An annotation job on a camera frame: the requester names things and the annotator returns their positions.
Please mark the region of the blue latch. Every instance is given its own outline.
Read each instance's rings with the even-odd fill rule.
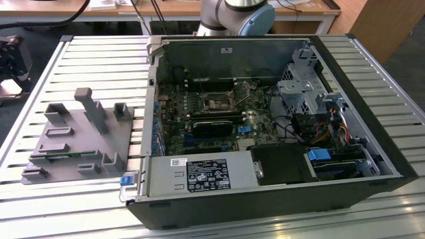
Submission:
[[[250,126],[244,126],[237,128],[237,133],[248,133],[250,132]]]
[[[134,176],[122,176],[120,179],[121,186],[130,186],[134,184]]]
[[[316,148],[312,149],[308,153],[306,153],[310,161],[313,160],[329,160],[330,159],[330,155],[329,152],[325,148]]]

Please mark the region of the barcode sticker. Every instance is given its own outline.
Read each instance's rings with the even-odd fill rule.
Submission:
[[[186,162],[186,158],[172,158],[172,166],[185,166]]]

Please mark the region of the aluminum slotted table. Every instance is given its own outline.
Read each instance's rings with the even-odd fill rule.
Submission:
[[[420,178],[349,209],[190,228],[150,231],[118,200],[118,178],[20,184],[20,174],[41,134],[48,103],[73,101],[90,87],[104,107],[136,108],[128,170],[136,170],[148,83],[144,36],[84,36],[60,42],[0,149],[1,238],[392,238],[425,232],[425,116],[356,39],[321,39],[406,156]],[[328,79],[330,87],[336,85]]]

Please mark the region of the power supply label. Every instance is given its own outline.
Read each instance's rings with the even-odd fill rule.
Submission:
[[[186,172],[190,193],[230,188],[225,159],[186,162]]]

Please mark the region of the green circuit board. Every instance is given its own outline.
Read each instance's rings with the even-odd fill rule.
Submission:
[[[244,80],[226,92],[189,93],[184,86],[164,84],[160,88],[161,118],[164,125],[166,155],[182,155],[220,150],[238,151],[241,139],[254,144],[278,142],[278,135],[268,111],[269,86],[258,86],[254,80]],[[233,124],[232,133],[225,137],[196,139],[189,115],[242,112],[244,120]],[[238,128],[249,126],[249,132]]]

